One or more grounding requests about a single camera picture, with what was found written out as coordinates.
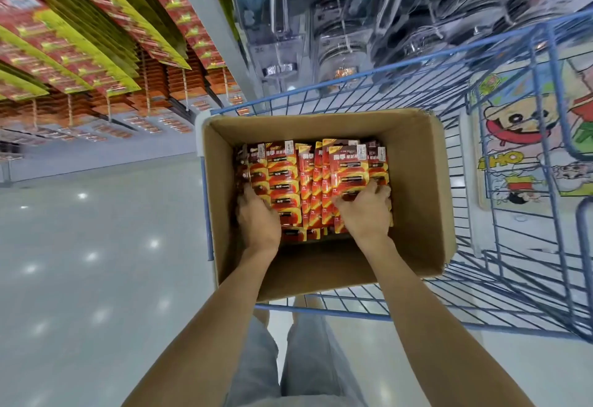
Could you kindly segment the stack of red battery packs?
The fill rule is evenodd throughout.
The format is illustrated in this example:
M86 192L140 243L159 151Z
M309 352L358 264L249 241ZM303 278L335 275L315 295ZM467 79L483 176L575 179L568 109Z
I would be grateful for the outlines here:
M328 148L364 143L369 180L389 185L387 149L378 140L323 138L316 142L293 140L242 144L234 149L237 190L250 183L255 193L280 218L282 241L305 243L330 234L348 234L341 216L334 216L331 202Z

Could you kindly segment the person's right forearm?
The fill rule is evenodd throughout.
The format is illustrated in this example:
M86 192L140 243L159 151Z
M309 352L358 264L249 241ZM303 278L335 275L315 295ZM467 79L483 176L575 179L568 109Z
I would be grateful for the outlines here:
M522 388L409 268L386 234L355 237L377 278L431 407L535 407Z

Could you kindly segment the grey shorts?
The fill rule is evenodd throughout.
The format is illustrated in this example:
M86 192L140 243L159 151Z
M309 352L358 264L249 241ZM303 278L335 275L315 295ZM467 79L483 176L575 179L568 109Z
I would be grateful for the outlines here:
M348 359L324 317L297 314L287 336L282 373L278 346L251 318L222 407L368 407Z

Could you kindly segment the cartoon picture board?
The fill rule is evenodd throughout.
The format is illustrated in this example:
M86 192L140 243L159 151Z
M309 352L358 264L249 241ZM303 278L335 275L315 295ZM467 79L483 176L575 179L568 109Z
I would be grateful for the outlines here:
M562 57L568 137L578 153L593 156L593 46ZM593 196L593 162L565 149L549 64L538 64L537 73L541 116L530 71L470 113L482 209L542 214L551 192L560 196L562 209L570 206L564 198Z

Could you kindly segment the red battery blister pack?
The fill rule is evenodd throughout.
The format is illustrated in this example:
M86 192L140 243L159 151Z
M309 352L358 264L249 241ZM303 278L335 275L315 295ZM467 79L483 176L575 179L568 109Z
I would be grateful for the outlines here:
M335 145L328 148L331 195L352 201L367 187L369 164L364 143Z

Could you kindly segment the grey shelf upright post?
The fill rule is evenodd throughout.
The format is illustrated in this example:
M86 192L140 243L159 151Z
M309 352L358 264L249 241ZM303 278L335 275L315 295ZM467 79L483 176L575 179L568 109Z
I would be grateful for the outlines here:
M235 24L233 0L189 2L246 99L256 100L259 86L251 77L250 59Z

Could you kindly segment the person's left hand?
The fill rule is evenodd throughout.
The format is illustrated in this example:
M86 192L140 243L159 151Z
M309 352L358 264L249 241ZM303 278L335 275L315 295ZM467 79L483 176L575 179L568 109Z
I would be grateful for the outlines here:
M276 211L260 197L255 205L238 205L237 218L246 248L274 258L281 238L280 219Z

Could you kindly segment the person's right hand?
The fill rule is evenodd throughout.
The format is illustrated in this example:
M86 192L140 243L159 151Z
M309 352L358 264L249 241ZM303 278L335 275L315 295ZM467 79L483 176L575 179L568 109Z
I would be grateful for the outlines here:
M389 186L378 185L371 179L367 187L356 196L353 212L347 217L341 217L345 228L360 248L388 237L390 193Z

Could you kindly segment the rack of clear packaged goods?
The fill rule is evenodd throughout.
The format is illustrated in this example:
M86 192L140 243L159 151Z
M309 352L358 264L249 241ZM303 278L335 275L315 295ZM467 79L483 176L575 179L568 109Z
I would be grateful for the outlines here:
M233 0L259 82L282 93L465 46L593 0Z

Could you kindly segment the rack of hanging red packets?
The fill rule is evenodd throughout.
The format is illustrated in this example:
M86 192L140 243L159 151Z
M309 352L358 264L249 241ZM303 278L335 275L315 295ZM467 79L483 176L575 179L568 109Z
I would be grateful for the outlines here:
M245 101L190 0L0 0L0 142L184 135Z

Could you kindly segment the person's right leg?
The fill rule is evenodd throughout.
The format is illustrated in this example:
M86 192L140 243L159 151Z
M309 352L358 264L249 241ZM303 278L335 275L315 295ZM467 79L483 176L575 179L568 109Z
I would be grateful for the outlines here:
M318 313L321 310L327 309L321 298L314 296L313 294L306 294L296 296L293 302L292 319L293 323L297 323L300 317L304 314L312 311Z

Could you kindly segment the brown cardboard box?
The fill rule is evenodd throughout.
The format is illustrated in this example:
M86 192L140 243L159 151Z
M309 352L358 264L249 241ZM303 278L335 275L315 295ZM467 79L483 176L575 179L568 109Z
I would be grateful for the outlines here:
M242 144L373 136L387 151L397 250L420 277L439 276L456 253L456 232L444 128L415 108L363 113L287 116L211 116L202 126L217 283L235 269L242 252L234 223L233 149ZM352 238L282 245L264 276L258 301L376 283Z

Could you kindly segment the person's left forearm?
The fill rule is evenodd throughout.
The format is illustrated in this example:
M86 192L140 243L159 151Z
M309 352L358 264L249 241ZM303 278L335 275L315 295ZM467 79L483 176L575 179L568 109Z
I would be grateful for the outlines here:
M241 261L173 339L122 407L222 407L260 287L278 245L248 245Z

